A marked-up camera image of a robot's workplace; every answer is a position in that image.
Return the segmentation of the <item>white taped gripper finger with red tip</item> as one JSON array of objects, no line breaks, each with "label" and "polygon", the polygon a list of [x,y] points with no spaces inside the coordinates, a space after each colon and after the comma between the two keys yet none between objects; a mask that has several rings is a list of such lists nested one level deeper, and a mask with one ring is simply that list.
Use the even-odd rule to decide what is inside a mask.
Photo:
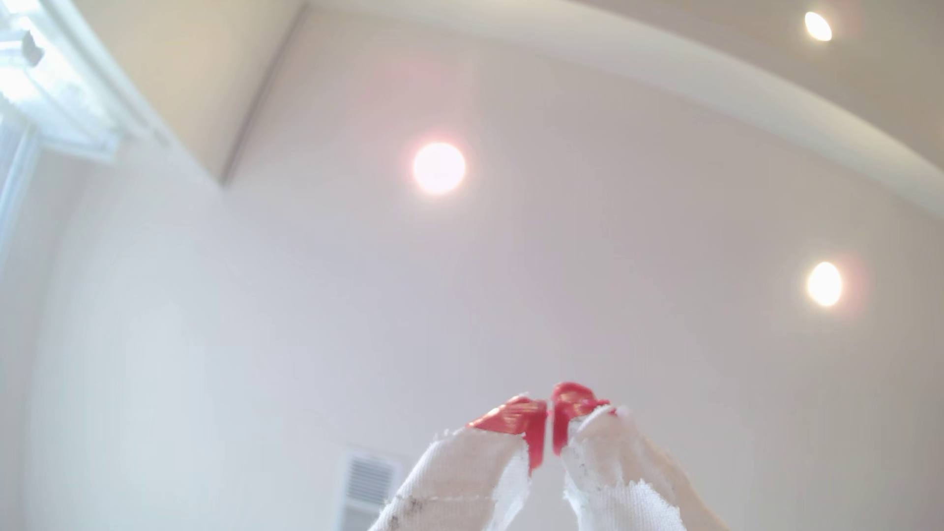
[{"label": "white taped gripper finger with red tip", "polygon": [[631,409],[590,388],[554,387],[552,448],[580,530],[728,530]]},{"label": "white taped gripper finger with red tip", "polygon": [[548,403],[518,395],[438,436],[371,530],[507,530],[545,453]]}]

